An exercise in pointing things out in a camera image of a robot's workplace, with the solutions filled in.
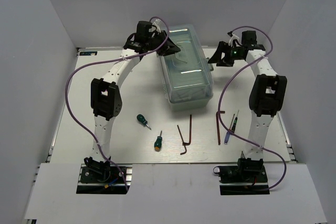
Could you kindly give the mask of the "green toolbox with clear lid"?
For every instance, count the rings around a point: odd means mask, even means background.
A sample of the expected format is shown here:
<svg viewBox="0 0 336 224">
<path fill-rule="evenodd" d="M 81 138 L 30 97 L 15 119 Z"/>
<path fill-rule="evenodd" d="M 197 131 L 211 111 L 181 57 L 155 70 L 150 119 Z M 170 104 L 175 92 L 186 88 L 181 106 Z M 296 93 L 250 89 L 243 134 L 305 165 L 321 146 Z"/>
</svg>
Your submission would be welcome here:
<svg viewBox="0 0 336 224">
<path fill-rule="evenodd" d="M 213 77 L 193 25 L 169 28 L 180 51 L 158 56 L 165 96 L 172 111 L 199 109 L 213 97 Z"/>
</svg>

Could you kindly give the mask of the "black green precision screwdriver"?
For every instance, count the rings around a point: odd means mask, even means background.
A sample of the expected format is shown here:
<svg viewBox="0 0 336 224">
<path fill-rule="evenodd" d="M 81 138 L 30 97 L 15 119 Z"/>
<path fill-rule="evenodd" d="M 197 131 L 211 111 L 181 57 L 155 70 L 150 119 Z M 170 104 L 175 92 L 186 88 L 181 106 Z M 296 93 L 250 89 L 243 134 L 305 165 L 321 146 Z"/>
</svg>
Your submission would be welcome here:
<svg viewBox="0 0 336 224">
<path fill-rule="evenodd" d="M 236 125 L 237 125 L 237 121 L 238 121 L 238 114 L 239 114 L 239 110 L 237 111 L 237 114 L 234 117 L 233 124 L 231 126 L 232 133 L 235 133 L 235 130 L 236 130 Z"/>
</svg>

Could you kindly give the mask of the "dark green stubby screwdriver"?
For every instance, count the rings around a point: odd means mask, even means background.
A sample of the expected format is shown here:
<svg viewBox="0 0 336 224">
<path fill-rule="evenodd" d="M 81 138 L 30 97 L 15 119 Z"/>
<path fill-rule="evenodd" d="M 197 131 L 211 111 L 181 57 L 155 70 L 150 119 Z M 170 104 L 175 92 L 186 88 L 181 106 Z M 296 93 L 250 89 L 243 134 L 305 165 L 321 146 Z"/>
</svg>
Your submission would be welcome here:
<svg viewBox="0 0 336 224">
<path fill-rule="evenodd" d="M 151 127 L 148 124 L 148 121 L 146 120 L 146 118 L 142 114 L 138 114 L 136 119 L 141 125 L 143 125 L 144 127 L 147 127 L 149 130 L 152 130 Z"/>
</svg>

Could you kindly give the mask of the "blue handled precision screwdriver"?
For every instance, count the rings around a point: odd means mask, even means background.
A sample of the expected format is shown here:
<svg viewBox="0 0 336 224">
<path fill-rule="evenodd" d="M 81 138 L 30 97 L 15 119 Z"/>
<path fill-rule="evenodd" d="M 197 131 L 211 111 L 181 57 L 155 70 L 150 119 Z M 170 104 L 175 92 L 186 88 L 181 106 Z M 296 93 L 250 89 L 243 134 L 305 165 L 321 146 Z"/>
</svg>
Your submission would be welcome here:
<svg viewBox="0 0 336 224">
<path fill-rule="evenodd" d="M 230 130 L 231 130 L 231 128 L 232 128 L 234 118 L 235 118 L 235 114 L 233 114 L 233 117 L 232 117 L 232 120 L 231 120 L 231 123 L 230 123 L 230 126 L 229 126 L 229 130 L 226 132 L 226 135 L 225 135 L 225 138 L 224 138 L 224 144 L 225 144 L 225 145 L 226 145 L 226 144 L 228 143 L 228 141 L 229 141 Z"/>
</svg>

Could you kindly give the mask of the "long brown hex key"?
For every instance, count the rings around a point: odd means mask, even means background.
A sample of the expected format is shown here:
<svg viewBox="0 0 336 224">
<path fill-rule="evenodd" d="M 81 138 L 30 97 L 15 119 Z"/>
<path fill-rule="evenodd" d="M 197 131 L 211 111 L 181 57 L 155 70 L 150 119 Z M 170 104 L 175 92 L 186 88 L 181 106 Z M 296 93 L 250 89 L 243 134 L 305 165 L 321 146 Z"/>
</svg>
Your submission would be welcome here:
<svg viewBox="0 0 336 224">
<path fill-rule="evenodd" d="M 189 134 L 188 134 L 188 141 L 184 142 L 184 146 L 189 146 L 192 141 L 192 115 L 190 114 L 190 120 L 189 120 Z"/>
</svg>

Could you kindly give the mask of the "small brown hex key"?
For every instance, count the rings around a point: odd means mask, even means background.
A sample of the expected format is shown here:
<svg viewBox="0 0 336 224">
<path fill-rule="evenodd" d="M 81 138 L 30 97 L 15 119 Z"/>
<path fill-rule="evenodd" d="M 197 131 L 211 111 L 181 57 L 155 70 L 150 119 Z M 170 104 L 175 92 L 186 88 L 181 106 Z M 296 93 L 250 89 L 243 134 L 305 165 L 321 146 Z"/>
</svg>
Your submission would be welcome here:
<svg viewBox="0 0 336 224">
<path fill-rule="evenodd" d="M 185 142 L 184 142 L 184 139 L 183 139 L 183 136 L 182 136 L 182 132 L 181 132 L 181 129 L 180 129 L 179 125 L 177 125 L 177 129 L 178 129 L 178 133 L 180 135 L 181 141 L 182 141 L 182 146 L 184 147 L 184 151 L 180 153 L 180 155 L 182 156 L 182 155 L 184 155 L 184 154 L 187 153 L 187 148 L 185 146 Z"/>
</svg>

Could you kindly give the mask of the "green orange stubby screwdriver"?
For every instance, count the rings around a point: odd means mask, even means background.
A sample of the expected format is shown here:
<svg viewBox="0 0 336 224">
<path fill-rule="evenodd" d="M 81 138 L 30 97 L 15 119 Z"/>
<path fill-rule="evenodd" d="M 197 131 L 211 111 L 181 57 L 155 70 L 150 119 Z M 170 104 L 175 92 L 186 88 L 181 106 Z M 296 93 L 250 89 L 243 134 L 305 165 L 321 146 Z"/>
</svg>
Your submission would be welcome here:
<svg viewBox="0 0 336 224">
<path fill-rule="evenodd" d="M 155 151 L 160 151 L 161 150 L 161 147 L 162 147 L 162 131 L 160 131 L 160 134 L 159 136 L 156 138 L 156 141 L 154 142 L 154 150 Z"/>
</svg>

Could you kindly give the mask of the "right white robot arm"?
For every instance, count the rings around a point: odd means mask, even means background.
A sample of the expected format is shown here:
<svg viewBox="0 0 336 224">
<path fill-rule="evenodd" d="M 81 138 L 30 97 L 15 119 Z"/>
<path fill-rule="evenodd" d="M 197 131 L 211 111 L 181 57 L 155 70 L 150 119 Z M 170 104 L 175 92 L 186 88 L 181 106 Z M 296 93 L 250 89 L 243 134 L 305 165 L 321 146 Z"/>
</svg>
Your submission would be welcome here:
<svg viewBox="0 0 336 224">
<path fill-rule="evenodd" d="M 234 166 L 222 166 L 217 174 L 222 183 L 265 183 L 264 151 L 268 129 L 284 103 L 287 78 L 274 71 L 268 52 L 257 41 L 257 29 L 247 26 L 238 38 L 228 33 L 229 42 L 220 41 L 208 63 L 218 67 L 232 67 L 236 60 L 247 63 L 255 76 L 249 96 L 251 125 L 247 146 Z"/>
</svg>

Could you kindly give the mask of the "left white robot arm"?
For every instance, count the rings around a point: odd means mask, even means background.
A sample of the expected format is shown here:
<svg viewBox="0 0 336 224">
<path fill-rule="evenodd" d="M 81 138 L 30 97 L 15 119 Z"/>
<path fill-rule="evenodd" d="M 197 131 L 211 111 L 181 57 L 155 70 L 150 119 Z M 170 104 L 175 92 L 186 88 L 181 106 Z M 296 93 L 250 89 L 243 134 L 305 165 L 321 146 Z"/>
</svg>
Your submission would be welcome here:
<svg viewBox="0 0 336 224">
<path fill-rule="evenodd" d="M 180 49 L 169 39 L 169 33 L 152 22 L 139 21 L 121 51 L 120 61 L 100 79 L 91 82 L 91 108 L 94 114 L 94 144 L 85 165 L 99 182 L 110 178 L 110 141 L 115 118 L 122 109 L 120 88 L 142 60 L 145 53 L 156 51 L 160 56 L 172 55 Z"/>
</svg>

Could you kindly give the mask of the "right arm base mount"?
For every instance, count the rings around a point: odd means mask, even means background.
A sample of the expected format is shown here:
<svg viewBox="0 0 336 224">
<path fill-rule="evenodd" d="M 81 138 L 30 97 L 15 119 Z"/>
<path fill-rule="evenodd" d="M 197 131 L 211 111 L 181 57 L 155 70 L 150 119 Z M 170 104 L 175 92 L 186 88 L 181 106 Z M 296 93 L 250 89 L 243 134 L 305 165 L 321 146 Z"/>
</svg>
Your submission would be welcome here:
<svg viewBox="0 0 336 224">
<path fill-rule="evenodd" d="M 268 195 L 270 189 L 262 159 L 239 158 L 236 165 L 216 166 L 222 196 Z"/>
</svg>

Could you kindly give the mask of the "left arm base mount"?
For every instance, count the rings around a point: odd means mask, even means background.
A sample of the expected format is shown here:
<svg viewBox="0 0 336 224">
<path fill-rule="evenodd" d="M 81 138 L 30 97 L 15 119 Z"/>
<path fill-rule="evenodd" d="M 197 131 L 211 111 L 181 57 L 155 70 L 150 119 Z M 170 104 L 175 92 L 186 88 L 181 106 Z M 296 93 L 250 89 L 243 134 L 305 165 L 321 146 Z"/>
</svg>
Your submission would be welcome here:
<svg viewBox="0 0 336 224">
<path fill-rule="evenodd" d="M 120 166 L 121 172 L 110 166 L 104 175 L 98 174 L 85 165 L 81 166 L 77 183 L 76 194 L 83 195 L 126 195 L 127 190 L 122 175 L 125 176 L 127 188 L 130 188 L 132 180 L 132 166 Z"/>
</svg>

